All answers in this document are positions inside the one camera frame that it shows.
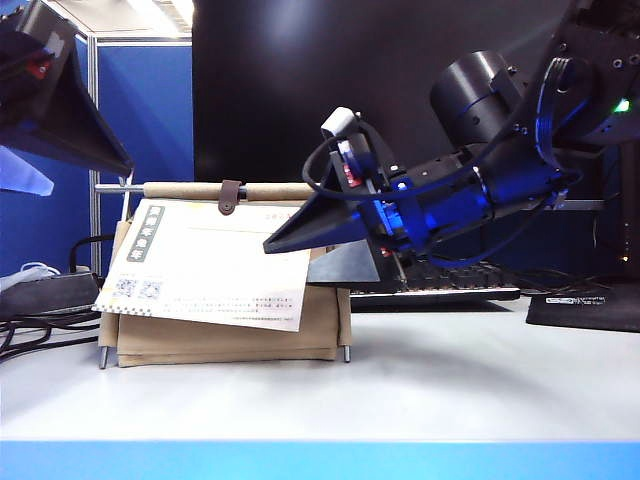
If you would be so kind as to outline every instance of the keyboard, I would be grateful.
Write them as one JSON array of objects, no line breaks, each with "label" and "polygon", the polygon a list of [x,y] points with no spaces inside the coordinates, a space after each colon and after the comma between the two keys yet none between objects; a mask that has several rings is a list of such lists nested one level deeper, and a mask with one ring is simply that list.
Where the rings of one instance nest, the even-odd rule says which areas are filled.
[{"label": "keyboard", "polygon": [[421,307],[443,303],[516,300],[520,289],[513,278],[499,268],[481,262],[465,268],[443,269],[425,266],[410,288],[395,292],[352,291],[351,308]]}]

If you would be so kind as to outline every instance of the metal pin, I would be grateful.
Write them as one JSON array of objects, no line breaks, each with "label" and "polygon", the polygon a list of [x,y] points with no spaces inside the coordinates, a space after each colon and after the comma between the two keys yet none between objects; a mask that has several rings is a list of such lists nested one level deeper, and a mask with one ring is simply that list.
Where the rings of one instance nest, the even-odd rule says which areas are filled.
[{"label": "metal pin", "polygon": [[109,360],[109,347],[100,347],[100,370],[107,368]]}]

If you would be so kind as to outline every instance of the white paper sheet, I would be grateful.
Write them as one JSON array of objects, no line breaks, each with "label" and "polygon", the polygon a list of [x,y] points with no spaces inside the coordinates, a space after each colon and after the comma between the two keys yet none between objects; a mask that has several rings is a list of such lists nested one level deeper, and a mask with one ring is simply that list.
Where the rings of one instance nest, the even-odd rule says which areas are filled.
[{"label": "white paper sheet", "polygon": [[297,332],[309,251],[262,250],[297,210],[143,199],[94,310]]}]

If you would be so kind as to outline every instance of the power strip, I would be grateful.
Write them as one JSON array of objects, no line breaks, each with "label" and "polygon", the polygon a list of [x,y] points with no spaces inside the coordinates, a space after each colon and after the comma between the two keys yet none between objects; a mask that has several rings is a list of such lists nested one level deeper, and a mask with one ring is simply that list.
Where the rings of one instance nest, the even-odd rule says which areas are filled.
[{"label": "power strip", "polygon": [[96,276],[90,272],[18,283],[0,294],[0,319],[85,310],[93,305],[98,292]]}]

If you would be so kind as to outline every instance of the white table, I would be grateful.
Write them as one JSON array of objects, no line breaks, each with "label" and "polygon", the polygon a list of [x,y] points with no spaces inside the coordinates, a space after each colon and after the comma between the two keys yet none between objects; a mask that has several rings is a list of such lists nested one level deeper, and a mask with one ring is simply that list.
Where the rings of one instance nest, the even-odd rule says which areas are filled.
[{"label": "white table", "polygon": [[0,365],[5,440],[640,439],[640,335],[494,311],[356,314],[353,362],[99,370],[94,344]]}]

